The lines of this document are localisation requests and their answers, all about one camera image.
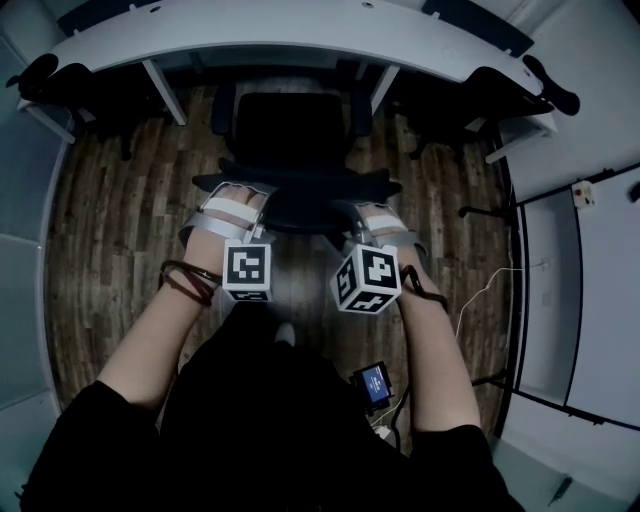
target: floor plank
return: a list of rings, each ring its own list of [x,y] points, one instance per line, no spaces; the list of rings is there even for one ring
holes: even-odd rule
[[[48,342],[63,407],[96,378],[143,311],[156,290],[160,264],[182,254],[177,232],[203,200],[191,178],[217,172],[218,158],[229,156],[222,138],[208,128],[214,94],[213,87],[199,87],[181,95],[186,127],[161,120],[140,126],[130,162],[120,161],[117,141],[101,145],[92,136],[80,137],[70,152],[53,206],[46,266]],[[442,145],[430,144],[412,161],[407,153],[414,145],[406,119],[379,113],[372,135],[357,142],[348,164],[358,172],[387,167],[404,186],[391,204],[430,249],[429,272],[449,298],[455,326],[462,306],[496,269],[509,266],[503,221],[461,219],[457,210],[465,204],[497,207],[505,192],[497,169],[484,164],[484,145],[468,145],[460,168]],[[338,314],[326,283],[339,262],[318,237],[280,235],[274,254],[273,309],[294,324],[300,343],[331,358],[345,378],[384,360],[399,398],[407,365],[397,306],[375,317]],[[510,289],[510,276],[501,273],[465,311],[459,342],[472,378],[505,364]],[[217,295],[190,334],[181,364],[231,307]],[[483,429],[490,432],[501,391],[483,386],[477,397]],[[399,421],[405,450],[408,410]]]

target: desk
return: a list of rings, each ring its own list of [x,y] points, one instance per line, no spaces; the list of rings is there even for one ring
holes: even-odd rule
[[[59,67],[79,62],[91,71],[142,61],[176,121],[185,124],[184,112],[151,58],[255,45],[322,48],[386,63],[372,95],[374,110],[400,67],[462,82],[488,66],[536,95],[541,92],[521,61],[448,23],[381,0],[164,0],[99,23],[51,53],[60,59]],[[18,108],[27,107],[36,114],[29,102]],[[46,122],[42,113],[36,115]],[[531,121],[538,131],[556,131],[551,114]]]

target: bracelet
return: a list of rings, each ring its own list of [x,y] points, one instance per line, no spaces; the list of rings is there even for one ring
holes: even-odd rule
[[[191,290],[188,290],[187,288],[185,288],[184,286],[182,286],[180,283],[178,283],[175,279],[173,279],[171,276],[164,276],[162,278],[169,286],[171,286],[171,288],[173,288],[174,290],[178,290],[179,292],[182,292],[184,295],[186,295],[187,297],[189,297],[190,299],[194,300],[195,302],[197,302],[198,304],[200,304],[201,306],[204,307],[209,307],[211,306],[211,301],[207,301],[206,299],[204,299],[203,297],[200,297],[198,295],[196,295],[195,293],[193,293]]]
[[[186,270],[187,272],[191,272],[192,274],[197,275],[198,277],[204,279],[205,281],[215,283],[218,286],[222,284],[222,278],[219,275],[213,274],[208,270],[205,270],[200,267],[196,267],[195,265],[191,265],[190,263],[186,263],[184,261],[167,260],[160,267],[160,272],[163,273],[167,267]]]
[[[424,288],[422,288],[422,284],[420,283],[418,272],[416,272],[416,269],[413,267],[413,265],[407,265],[406,267],[404,267],[404,269],[402,269],[402,272],[400,272],[400,284],[404,283],[407,276],[411,278],[411,284],[413,285],[413,290],[416,292],[416,295],[426,300],[439,302],[444,308],[445,312],[449,313],[449,303],[447,302],[447,299],[444,297],[444,295],[425,292]]]
[[[176,270],[180,272],[185,278],[189,281],[189,284],[195,288],[197,295],[193,293],[191,290],[185,288],[180,283],[178,283],[175,279],[169,276],[169,272],[172,270]],[[163,283],[166,281],[171,288],[182,292],[184,295],[194,300],[198,304],[209,307],[211,306],[211,299],[213,298],[213,288],[205,283],[202,279],[200,279],[200,275],[211,275],[206,270],[198,268],[194,265],[190,265],[188,263],[180,262],[180,261],[165,261],[161,266],[160,277],[158,280],[158,288],[160,288]]]

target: forearm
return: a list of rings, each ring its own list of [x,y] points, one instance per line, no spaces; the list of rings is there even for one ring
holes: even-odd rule
[[[184,279],[172,274],[176,280]],[[124,337],[98,380],[129,403],[159,407],[169,390],[178,358],[203,307],[165,284]]]
[[[414,266],[425,291],[440,293],[420,265]],[[406,287],[398,304],[407,334],[413,428],[479,426],[478,404],[447,313]]]

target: chair armrest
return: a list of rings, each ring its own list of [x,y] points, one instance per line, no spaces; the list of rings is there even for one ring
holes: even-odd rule
[[[366,137],[371,134],[373,114],[371,99],[360,86],[351,91],[351,133],[355,137]]]
[[[233,121],[233,107],[236,101],[236,86],[221,84],[213,99],[211,108],[211,131],[216,135],[230,135]]]

